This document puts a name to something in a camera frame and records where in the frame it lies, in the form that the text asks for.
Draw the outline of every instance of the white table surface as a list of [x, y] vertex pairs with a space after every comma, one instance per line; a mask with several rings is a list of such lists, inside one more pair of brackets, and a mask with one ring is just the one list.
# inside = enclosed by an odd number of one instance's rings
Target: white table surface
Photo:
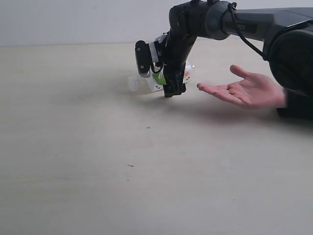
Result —
[[165, 99], [128, 92], [133, 44], [1, 48], [0, 234], [312, 235], [311, 123], [198, 91], [271, 75], [240, 39], [189, 60]]

